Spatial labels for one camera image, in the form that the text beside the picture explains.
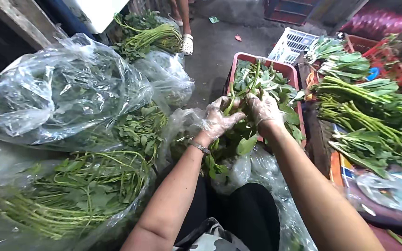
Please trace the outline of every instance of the red plastic crate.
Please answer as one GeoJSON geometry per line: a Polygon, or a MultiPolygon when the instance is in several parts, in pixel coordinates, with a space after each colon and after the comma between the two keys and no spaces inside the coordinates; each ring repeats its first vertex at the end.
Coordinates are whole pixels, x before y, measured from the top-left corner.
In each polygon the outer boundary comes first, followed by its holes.
{"type": "MultiPolygon", "coordinates": [[[[224,86],[224,94],[225,95],[227,95],[230,92],[230,90],[229,90],[230,84],[234,82],[235,70],[237,67],[238,60],[240,59],[240,60],[244,60],[244,61],[249,61],[249,62],[255,64],[257,61],[257,58],[265,59],[266,60],[266,62],[264,63],[265,66],[270,66],[271,62],[273,62],[274,70],[277,70],[280,73],[282,73],[283,77],[288,78],[288,80],[289,80],[288,84],[290,84],[291,86],[296,88],[296,90],[299,90],[299,84],[297,81],[297,71],[292,65],[276,62],[276,61],[269,60],[264,57],[258,57],[258,56],[254,56],[251,54],[239,52],[239,53],[235,54],[235,56],[234,56],[234,61],[232,62],[231,71],[229,72],[229,76],[227,77],[228,80],[226,81],[225,86],[224,86]]],[[[300,101],[297,102],[297,107],[294,110],[299,115],[299,120],[300,120],[299,128],[300,128],[300,131],[302,132],[302,135],[305,136],[305,124],[303,122],[302,106],[301,106],[300,101]]],[[[302,140],[302,146],[305,147],[305,145],[306,145],[306,139],[302,140]]]]}
{"type": "Polygon", "coordinates": [[[377,45],[378,41],[345,34],[347,43],[344,45],[344,50],[348,53],[359,51],[361,54],[366,53],[369,49],[377,45]]]}
{"type": "Polygon", "coordinates": [[[380,70],[380,76],[382,78],[390,78],[398,81],[398,85],[402,86],[402,63],[394,55],[392,49],[383,47],[387,43],[387,39],[383,39],[376,46],[369,49],[362,56],[370,61],[371,67],[377,67],[380,70]],[[386,63],[398,61],[391,66],[390,69],[386,69],[386,63]]]}

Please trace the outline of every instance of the wooden board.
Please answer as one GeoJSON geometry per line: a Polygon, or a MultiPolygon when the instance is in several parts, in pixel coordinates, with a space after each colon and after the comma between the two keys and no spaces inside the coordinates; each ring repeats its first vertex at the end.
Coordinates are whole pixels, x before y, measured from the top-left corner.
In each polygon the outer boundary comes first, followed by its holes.
{"type": "Polygon", "coordinates": [[[0,19],[36,50],[55,42],[55,26],[34,0],[0,0],[0,19]]]}
{"type": "MultiPolygon", "coordinates": [[[[306,78],[310,73],[310,66],[305,65],[303,53],[300,54],[296,61],[298,69],[298,79],[303,89],[306,89],[306,78]]],[[[306,146],[305,150],[308,156],[319,171],[330,179],[331,156],[334,151],[328,145],[328,141],[332,135],[332,123],[321,121],[317,118],[317,107],[315,102],[306,101],[304,103],[305,110],[303,119],[306,130],[306,146]]]]}

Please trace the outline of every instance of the bracelet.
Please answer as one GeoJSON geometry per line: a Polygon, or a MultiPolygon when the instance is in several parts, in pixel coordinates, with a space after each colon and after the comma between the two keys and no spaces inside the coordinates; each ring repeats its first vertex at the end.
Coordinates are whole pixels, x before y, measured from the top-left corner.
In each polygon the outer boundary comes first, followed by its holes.
{"type": "Polygon", "coordinates": [[[201,150],[203,153],[205,153],[205,154],[210,154],[210,151],[209,151],[209,149],[207,149],[207,147],[204,147],[204,146],[198,144],[197,142],[193,141],[192,139],[190,139],[190,140],[188,141],[188,143],[189,143],[190,145],[192,145],[192,146],[198,148],[198,149],[201,150]]]}

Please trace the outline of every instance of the forearm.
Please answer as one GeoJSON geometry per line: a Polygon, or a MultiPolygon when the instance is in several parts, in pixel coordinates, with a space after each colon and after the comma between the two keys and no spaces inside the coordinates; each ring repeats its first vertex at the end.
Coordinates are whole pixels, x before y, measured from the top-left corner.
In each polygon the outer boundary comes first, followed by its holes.
{"type": "MultiPolygon", "coordinates": [[[[207,147],[209,137],[200,133],[194,141],[207,147]]],[[[204,153],[190,145],[150,199],[130,236],[126,250],[169,250],[192,203],[204,153]]]]}
{"type": "Polygon", "coordinates": [[[288,131],[267,124],[266,139],[318,249],[383,250],[366,222],[311,163],[288,131]]]}

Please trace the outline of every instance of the clear plastic bag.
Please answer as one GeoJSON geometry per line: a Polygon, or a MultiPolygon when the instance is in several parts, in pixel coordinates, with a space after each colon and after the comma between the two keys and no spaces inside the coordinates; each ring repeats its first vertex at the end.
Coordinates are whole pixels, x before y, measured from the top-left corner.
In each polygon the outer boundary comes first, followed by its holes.
{"type": "Polygon", "coordinates": [[[402,211],[402,172],[388,174],[389,179],[365,172],[356,177],[361,191],[374,202],[402,211]]]}
{"type": "Polygon", "coordinates": [[[181,139],[178,136],[182,136],[182,139],[185,135],[195,136],[200,131],[204,118],[205,111],[199,108],[185,110],[178,108],[173,112],[161,133],[162,142],[159,145],[156,161],[158,172],[162,172],[172,162],[170,149],[174,146],[171,145],[173,140],[175,138],[181,139]]]}
{"type": "Polygon", "coordinates": [[[218,193],[231,194],[246,183],[259,183],[271,192],[280,221],[280,251],[317,250],[274,156],[256,145],[250,153],[223,164],[226,164],[229,171],[227,174],[216,175],[212,181],[218,193]]]}
{"type": "Polygon", "coordinates": [[[133,66],[144,74],[153,86],[153,100],[170,106],[182,107],[192,96],[195,83],[184,71],[184,55],[164,51],[150,51],[133,66]]]}
{"type": "MultiPolygon", "coordinates": [[[[35,171],[28,170],[32,167],[33,159],[14,164],[18,172],[12,169],[0,170],[0,177],[12,176],[10,182],[1,186],[0,182],[0,205],[1,198],[10,200],[17,191],[35,191],[30,185],[33,180],[49,175],[57,164],[63,159],[49,159],[41,162],[42,168],[35,171]]],[[[43,250],[43,251],[84,251],[88,249],[101,250],[106,248],[106,242],[123,242],[127,234],[136,224],[142,210],[151,197],[155,175],[152,170],[146,176],[144,183],[136,198],[122,211],[101,222],[91,231],[81,236],[64,237],[54,240],[45,237],[40,231],[33,230],[28,226],[21,225],[0,212],[0,251],[5,250],[43,250]]]]}
{"type": "MultiPolygon", "coordinates": [[[[0,140],[48,148],[47,143],[103,123],[107,130],[117,116],[151,101],[147,78],[113,49],[81,33],[59,43],[22,56],[1,75],[0,140]]],[[[91,132],[80,139],[94,136],[91,132]]],[[[53,149],[94,146],[72,142],[53,149]]]]}
{"type": "Polygon", "coordinates": [[[59,159],[60,157],[63,158],[60,152],[14,147],[9,143],[0,141],[0,186],[14,182],[19,186],[24,186],[26,184],[18,180],[17,175],[24,171],[25,167],[38,162],[56,163],[51,159],[59,159]]]}

